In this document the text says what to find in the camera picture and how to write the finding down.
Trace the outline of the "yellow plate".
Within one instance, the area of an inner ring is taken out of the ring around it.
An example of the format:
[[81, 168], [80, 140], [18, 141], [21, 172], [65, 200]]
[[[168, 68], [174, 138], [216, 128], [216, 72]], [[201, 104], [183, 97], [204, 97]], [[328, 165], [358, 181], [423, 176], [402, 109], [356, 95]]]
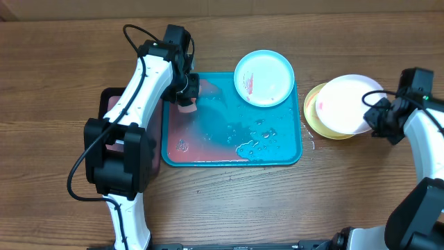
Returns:
[[325, 83], [317, 85], [312, 90], [310, 90], [307, 96], [305, 97], [304, 108], [303, 108], [305, 119], [307, 120], [309, 126], [324, 138], [329, 138], [333, 140], [344, 140], [353, 137], [353, 135], [337, 133], [329, 129], [318, 118], [316, 112], [316, 100], [318, 93], [324, 86]]

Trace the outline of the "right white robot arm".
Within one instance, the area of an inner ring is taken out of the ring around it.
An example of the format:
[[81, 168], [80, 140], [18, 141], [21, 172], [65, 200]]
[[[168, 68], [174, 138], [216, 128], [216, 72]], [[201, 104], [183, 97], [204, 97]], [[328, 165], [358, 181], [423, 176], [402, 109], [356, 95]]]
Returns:
[[379, 101], [364, 118], [373, 135], [392, 144], [410, 142], [416, 167], [417, 186], [391, 213], [387, 223], [373, 228], [344, 228], [324, 249], [442, 249], [443, 223], [443, 101], [424, 97], [402, 106], [402, 98], [382, 111]]

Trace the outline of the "light blue plate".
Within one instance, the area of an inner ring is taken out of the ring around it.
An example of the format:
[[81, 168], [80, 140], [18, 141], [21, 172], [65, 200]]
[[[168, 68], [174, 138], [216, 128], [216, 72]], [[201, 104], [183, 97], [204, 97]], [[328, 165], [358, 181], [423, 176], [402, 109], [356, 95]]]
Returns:
[[271, 50], [256, 50], [245, 55], [234, 71], [234, 86], [247, 103], [269, 108], [285, 101], [296, 85], [290, 62]]

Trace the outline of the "pink sponge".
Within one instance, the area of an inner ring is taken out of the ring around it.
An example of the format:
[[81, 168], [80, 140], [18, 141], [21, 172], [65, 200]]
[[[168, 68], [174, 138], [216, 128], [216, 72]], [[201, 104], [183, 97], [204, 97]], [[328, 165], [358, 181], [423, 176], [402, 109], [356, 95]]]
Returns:
[[192, 113], [197, 111], [197, 98], [190, 98], [178, 102], [178, 110], [181, 113]]

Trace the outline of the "white plate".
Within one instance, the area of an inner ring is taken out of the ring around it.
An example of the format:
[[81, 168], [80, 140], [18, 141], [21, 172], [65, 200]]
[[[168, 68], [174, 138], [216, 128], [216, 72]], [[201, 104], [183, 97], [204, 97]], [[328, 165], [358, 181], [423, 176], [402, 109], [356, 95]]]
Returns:
[[321, 123], [336, 133], [356, 135], [370, 130], [364, 114], [387, 95], [375, 80], [348, 74], [326, 83], [316, 99], [316, 114]]

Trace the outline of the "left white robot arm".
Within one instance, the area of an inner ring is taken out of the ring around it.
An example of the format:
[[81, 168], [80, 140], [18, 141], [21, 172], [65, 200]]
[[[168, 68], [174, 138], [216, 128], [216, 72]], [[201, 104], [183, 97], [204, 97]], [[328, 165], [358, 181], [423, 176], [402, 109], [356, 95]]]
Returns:
[[112, 249], [148, 249], [151, 234], [145, 222], [143, 193], [159, 166], [162, 102], [195, 111], [198, 75], [191, 72], [194, 40], [186, 37], [148, 40], [137, 47], [137, 66], [124, 89], [103, 91], [103, 114], [84, 127], [87, 181], [97, 201], [110, 210], [115, 241]]

